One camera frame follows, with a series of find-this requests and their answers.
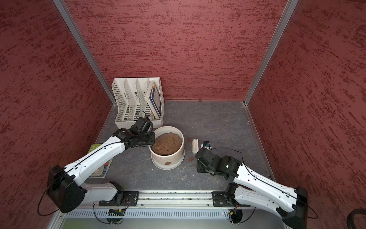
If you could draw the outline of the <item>left aluminium corner post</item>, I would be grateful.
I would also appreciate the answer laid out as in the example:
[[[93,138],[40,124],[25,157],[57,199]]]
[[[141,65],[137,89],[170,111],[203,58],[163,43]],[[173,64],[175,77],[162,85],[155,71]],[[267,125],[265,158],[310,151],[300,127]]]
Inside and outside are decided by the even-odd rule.
[[[90,67],[92,68],[93,72],[95,73],[96,77],[98,78],[100,84],[102,85],[104,91],[107,93],[109,99],[111,100],[112,104],[116,105],[116,99],[110,88],[107,80],[105,79],[102,70],[97,64],[91,50],[89,49],[82,33],[80,32],[75,20],[73,19],[70,11],[68,10],[65,1],[62,0],[53,0],[58,12],[60,13],[61,17],[63,18],[64,22],[66,23],[67,27],[69,28],[71,34],[73,35],[75,41],[77,42],[78,46],[80,47],[82,53],[84,54],[86,60],[88,61]]]

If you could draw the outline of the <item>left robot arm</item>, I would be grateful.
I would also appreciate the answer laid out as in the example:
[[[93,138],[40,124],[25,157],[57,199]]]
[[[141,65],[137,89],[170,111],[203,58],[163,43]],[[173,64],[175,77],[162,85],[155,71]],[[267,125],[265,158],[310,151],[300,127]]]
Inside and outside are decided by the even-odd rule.
[[[121,128],[114,132],[91,153],[65,167],[55,166],[50,169],[45,194],[62,213],[97,201],[122,205],[127,198],[118,183],[86,184],[85,181],[116,155],[134,147],[150,147],[154,140],[153,123],[148,118],[140,117],[129,129]]]

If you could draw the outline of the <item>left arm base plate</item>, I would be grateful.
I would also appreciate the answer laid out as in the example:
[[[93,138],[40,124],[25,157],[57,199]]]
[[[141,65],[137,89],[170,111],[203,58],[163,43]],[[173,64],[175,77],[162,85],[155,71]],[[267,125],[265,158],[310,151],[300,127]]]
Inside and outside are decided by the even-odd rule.
[[[101,207],[136,207],[139,191],[117,191],[110,201],[99,201]]]

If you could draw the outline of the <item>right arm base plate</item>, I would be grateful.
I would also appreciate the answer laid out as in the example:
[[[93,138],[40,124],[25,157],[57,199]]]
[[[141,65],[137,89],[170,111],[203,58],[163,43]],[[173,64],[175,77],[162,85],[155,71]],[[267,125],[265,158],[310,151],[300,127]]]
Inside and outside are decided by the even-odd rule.
[[[234,199],[226,198],[224,191],[213,191],[212,200],[214,207],[249,207],[250,205],[242,205],[237,203]]]

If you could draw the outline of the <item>white blue scrub brush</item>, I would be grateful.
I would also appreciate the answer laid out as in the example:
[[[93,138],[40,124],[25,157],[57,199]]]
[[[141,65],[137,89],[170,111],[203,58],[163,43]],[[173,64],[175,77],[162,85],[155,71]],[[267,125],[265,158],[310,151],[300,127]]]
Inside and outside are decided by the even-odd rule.
[[[199,151],[199,142],[198,142],[198,139],[193,139],[192,140],[192,153],[194,155],[196,155],[198,151]]]

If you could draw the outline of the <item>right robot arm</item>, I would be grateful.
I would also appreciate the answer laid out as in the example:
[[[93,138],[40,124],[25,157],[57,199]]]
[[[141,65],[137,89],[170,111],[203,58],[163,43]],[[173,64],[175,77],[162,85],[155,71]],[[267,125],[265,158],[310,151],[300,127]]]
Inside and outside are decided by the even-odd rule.
[[[228,204],[249,205],[278,216],[292,229],[307,228],[308,193],[270,180],[231,156],[219,157],[207,148],[194,149],[198,173],[219,176],[230,183],[223,193]]]

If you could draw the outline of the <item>book in organizer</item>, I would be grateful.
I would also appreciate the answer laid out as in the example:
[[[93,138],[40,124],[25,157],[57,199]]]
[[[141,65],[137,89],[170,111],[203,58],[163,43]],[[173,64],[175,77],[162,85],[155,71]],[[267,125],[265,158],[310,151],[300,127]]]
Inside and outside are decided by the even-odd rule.
[[[155,81],[149,81],[144,98],[154,118],[160,120],[162,116],[161,97]]]

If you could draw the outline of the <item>right aluminium corner post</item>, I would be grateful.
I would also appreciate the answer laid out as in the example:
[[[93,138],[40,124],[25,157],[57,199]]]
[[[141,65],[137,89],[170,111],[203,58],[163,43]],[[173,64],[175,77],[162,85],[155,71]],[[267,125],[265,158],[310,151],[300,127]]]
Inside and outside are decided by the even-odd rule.
[[[281,15],[281,18],[276,26],[276,29],[273,33],[273,36],[271,38],[271,41],[267,47],[267,50],[263,56],[262,62],[254,76],[254,79],[249,87],[249,90],[247,92],[247,95],[244,99],[244,104],[245,106],[249,105],[249,102],[252,98],[252,96],[254,95],[254,92],[266,70],[267,65],[269,64],[271,57],[273,55],[273,53],[275,52],[275,49],[286,29],[286,26],[288,25],[288,22],[298,4],[299,0],[288,0],[287,4],[284,8],[284,11]]]

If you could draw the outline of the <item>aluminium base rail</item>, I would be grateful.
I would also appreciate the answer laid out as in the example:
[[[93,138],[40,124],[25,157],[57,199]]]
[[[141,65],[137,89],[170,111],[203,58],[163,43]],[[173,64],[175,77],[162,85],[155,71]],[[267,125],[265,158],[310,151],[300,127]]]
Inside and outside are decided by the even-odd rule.
[[[139,191],[139,199],[137,201],[138,208],[213,208],[212,192],[213,191],[183,191],[183,190],[141,190]],[[239,187],[234,195],[237,203],[242,205],[250,205],[263,210],[276,210],[280,205],[274,200],[265,197],[257,192],[242,189]],[[99,201],[109,200],[87,200],[81,205],[87,206],[92,203],[100,207]]]

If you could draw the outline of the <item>aluminium corner post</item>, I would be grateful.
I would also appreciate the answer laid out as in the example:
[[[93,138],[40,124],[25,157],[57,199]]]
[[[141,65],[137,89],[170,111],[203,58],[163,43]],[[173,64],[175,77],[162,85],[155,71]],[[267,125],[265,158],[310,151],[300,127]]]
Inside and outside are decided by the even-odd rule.
[[[273,55],[273,53],[275,52],[275,49],[286,29],[286,26],[288,25],[288,22],[298,4],[299,0],[288,0],[287,4],[284,8],[284,11],[281,15],[281,18],[276,26],[276,29],[273,33],[273,36],[271,38],[271,41],[267,47],[267,50],[263,56],[262,62],[254,76],[254,79],[249,87],[249,90],[247,92],[247,95],[244,99],[244,104],[245,106],[249,105],[249,102],[252,98],[252,96],[254,95],[254,92],[266,70],[267,65],[269,64],[271,57]]]
[[[80,47],[82,53],[84,54],[86,60],[88,61],[90,67],[92,68],[93,72],[95,73],[96,77],[98,78],[100,84],[102,85],[104,91],[107,93],[109,99],[111,100],[112,104],[116,105],[116,99],[110,88],[107,80],[105,79],[102,70],[97,64],[91,50],[89,49],[82,33],[80,32],[75,20],[73,19],[70,11],[68,10],[65,1],[62,0],[53,0],[58,12],[60,13],[61,17],[63,18],[64,22],[66,23],[67,27],[69,28],[71,34],[73,35],[75,41],[77,42],[78,46]]]

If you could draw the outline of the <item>white ceramic pot with mud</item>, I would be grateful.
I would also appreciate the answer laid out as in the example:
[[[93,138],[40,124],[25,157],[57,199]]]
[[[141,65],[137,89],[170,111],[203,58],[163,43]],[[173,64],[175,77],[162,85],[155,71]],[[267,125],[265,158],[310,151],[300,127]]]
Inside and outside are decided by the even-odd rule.
[[[149,148],[153,164],[162,170],[178,167],[185,158],[185,139],[183,133],[171,126],[164,126],[154,131],[155,142]]]

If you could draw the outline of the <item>white file organizer rack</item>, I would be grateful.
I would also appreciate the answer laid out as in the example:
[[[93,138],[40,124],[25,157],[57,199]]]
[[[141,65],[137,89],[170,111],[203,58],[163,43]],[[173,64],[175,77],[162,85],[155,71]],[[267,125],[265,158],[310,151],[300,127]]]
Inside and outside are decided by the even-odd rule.
[[[145,95],[151,82],[155,82],[153,92],[159,94],[161,116],[154,116],[155,110],[151,109]],[[120,128],[129,128],[139,117],[149,118],[155,128],[163,126],[164,122],[164,96],[159,77],[147,78],[115,78],[112,82],[112,91],[116,99],[118,113],[115,124]]]

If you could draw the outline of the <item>green book on table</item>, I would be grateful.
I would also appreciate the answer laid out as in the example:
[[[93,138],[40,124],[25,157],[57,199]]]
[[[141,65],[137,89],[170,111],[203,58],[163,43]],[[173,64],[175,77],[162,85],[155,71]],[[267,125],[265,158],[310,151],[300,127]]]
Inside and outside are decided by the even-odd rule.
[[[98,148],[101,144],[93,144],[90,146],[88,154]],[[112,159],[106,162],[103,166],[99,167],[96,171],[94,171],[89,178],[105,178],[107,172],[109,171],[110,165],[112,163]]]

